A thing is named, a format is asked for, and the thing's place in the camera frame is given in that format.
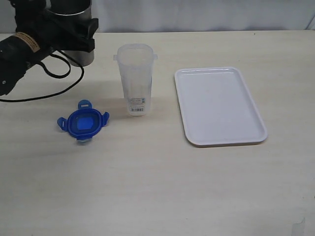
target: white backdrop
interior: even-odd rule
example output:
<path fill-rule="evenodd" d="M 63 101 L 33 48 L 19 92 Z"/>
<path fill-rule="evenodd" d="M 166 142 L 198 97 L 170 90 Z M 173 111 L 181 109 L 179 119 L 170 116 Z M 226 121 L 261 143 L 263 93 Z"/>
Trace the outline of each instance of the white backdrop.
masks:
<path fill-rule="evenodd" d="M 94 0 L 100 30 L 304 30 L 315 0 Z M 14 31 L 13 9 L 0 0 L 0 32 Z"/>

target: table surface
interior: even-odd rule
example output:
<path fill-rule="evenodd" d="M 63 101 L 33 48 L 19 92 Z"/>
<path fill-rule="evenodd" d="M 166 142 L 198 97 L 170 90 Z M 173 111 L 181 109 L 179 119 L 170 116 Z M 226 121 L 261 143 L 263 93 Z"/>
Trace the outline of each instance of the table surface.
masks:
<path fill-rule="evenodd" d="M 315 32 L 97 34 L 82 83 L 47 100 L 0 104 L 1 236 L 289 236 L 306 217 L 315 235 Z M 158 55 L 152 111 L 126 114 L 117 49 Z M 50 70 L 66 71 L 56 59 Z M 234 66 L 267 126 L 260 145 L 196 148 L 184 136 L 174 84 L 181 68 Z M 7 99 L 57 92 L 39 66 Z M 79 146 L 56 125 L 88 99 L 111 114 Z"/>

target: clear plastic container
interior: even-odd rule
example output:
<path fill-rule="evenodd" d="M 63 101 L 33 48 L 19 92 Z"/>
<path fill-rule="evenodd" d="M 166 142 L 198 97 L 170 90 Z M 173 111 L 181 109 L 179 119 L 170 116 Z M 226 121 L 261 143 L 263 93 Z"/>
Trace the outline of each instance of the clear plastic container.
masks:
<path fill-rule="evenodd" d="M 151 109 L 152 69 L 157 56 L 146 44 L 120 47 L 114 60 L 118 62 L 124 97 L 132 116 L 144 116 Z"/>

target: blue plastic lid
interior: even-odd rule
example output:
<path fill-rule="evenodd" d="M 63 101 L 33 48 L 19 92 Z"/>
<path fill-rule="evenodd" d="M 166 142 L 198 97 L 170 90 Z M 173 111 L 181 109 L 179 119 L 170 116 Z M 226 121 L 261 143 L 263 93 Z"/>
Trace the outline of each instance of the blue plastic lid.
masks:
<path fill-rule="evenodd" d="M 72 113 L 68 120 L 61 117 L 57 124 L 77 140 L 86 141 L 106 126 L 108 119 L 108 112 L 102 115 L 98 110 L 92 108 L 91 102 L 82 100 L 78 104 L 78 110 Z"/>

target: white tray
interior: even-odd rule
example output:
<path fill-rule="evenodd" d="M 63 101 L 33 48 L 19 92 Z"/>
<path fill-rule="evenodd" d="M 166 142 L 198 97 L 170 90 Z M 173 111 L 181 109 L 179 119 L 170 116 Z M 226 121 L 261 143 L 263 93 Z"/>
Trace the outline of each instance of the white tray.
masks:
<path fill-rule="evenodd" d="M 238 69 L 182 69 L 175 83 L 187 139 L 197 146 L 257 144 L 266 127 Z"/>

